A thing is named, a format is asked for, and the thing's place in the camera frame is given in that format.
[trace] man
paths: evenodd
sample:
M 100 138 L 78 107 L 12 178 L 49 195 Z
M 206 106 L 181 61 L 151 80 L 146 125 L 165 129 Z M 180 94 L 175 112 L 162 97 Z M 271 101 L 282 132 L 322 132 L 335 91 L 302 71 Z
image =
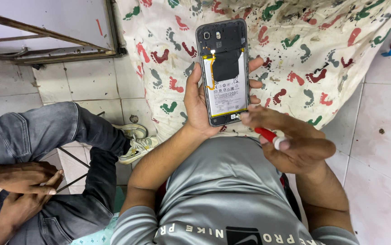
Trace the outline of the man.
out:
M 262 64 L 254 59 L 249 70 Z M 220 128 L 208 123 L 197 86 L 201 75 L 196 64 L 187 79 L 187 123 L 133 170 L 111 243 L 358 244 L 345 192 L 324 161 L 335 153 L 334 144 L 305 122 L 253 105 L 241 114 L 242 123 L 285 132 L 289 139 L 280 151 L 263 137 L 210 139 Z M 261 85 L 250 80 L 253 88 Z M 296 174 L 309 231 L 293 212 L 279 172 Z M 165 181 L 155 210 L 155 193 Z
M 0 116 L 0 188 L 10 192 L 0 193 L 0 245 L 67 245 L 105 228 L 113 216 L 115 163 L 128 164 L 157 145 L 146 136 L 143 126 L 113 127 L 73 102 Z M 62 171 L 39 160 L 75 140 L 94 146 L 85 190 L 53 196 Z

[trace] sneaker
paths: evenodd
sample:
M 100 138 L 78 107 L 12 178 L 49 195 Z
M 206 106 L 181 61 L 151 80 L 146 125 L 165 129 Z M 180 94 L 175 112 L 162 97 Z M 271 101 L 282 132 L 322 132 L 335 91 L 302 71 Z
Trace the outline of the sneaker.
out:
M 124 133 L 124 137 L 128 139 L 133 139 L 135 136 L 135 139 L 143 139 L 147 137 L 147 129 L 139 124 L 126 124 L 126 125 L 112 125 L 115 128 L 121 130 Z
M 156 139 L 156 136 L 149 136 L 144 139 L 137 140 L 133 138 L 130 141 L 132 146 L 125 155 L 118 157 L 118 162 L 121 164 L 130 164 L 134 160 L 144 156 L 149 153 L 159 142 Z

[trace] smartphone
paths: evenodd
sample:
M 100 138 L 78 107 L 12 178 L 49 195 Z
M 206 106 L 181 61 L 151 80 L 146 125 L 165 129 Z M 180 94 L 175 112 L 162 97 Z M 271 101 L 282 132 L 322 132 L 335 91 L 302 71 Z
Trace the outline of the smartphone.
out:
M 201 25 L 195 33 L 209 124 L 241 121 L 240 114 L 250 104 L 245 20 Z

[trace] phone camera lens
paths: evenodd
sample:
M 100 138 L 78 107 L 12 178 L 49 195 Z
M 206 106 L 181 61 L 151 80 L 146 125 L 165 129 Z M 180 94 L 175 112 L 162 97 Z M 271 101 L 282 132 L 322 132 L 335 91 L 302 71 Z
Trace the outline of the phone camera lens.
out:
M 211 38 L 211 34 L 208 31 L 205 31 L 203 33 L 203 37 L 204 37 L 205 40 L 208 40 L 209 38 Z

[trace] jeans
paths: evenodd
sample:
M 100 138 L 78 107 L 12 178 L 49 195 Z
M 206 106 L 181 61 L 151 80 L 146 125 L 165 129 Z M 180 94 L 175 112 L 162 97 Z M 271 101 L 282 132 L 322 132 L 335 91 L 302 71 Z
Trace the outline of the jeans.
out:
M 113 216 L 117 156 L 129 141 L 105 119 L 73 102 L 0 116 L 0 164 L 39 161 L 73 141 L 94 146 L 82 194 L 55 195 L 9 245 L 65 245 L 105 228 Z

